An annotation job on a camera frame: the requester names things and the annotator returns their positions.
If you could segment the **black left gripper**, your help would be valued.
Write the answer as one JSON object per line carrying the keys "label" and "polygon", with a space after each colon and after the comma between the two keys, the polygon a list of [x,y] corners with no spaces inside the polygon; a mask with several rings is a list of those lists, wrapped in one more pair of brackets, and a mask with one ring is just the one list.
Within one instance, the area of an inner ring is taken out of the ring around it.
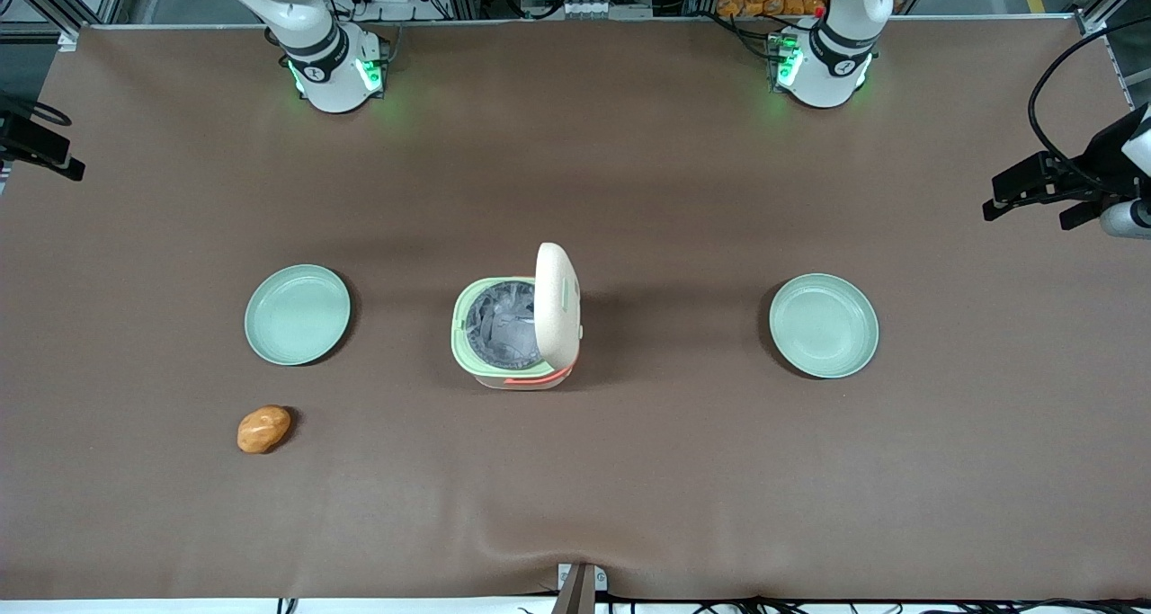
{"label": "black left gripper", "polygon": [[1110,199],[1148,199],[1148,168],[1123,147],[1148,138],[1148,106],[1093,135],[1081,156],[1055,156],[1043,150],[992,177],[992,199],[982,204],[984,221],[991,222],[1017,205],[1081,200],[1059,213],[1062,230],[1073,230],[1102,217]]}

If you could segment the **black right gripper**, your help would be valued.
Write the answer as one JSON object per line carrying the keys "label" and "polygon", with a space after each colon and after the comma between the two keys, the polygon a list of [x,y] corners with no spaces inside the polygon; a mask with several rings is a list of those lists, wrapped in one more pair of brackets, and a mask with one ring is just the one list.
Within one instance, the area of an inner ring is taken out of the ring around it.
{"label": "black right gripper", "polygon": [[49,167],[67,180],[84,179],[86,164],[69,154],[70,143],[63,136],[38,126],[28,118],[1,111],[1,156],[8,162],[33,162]]}

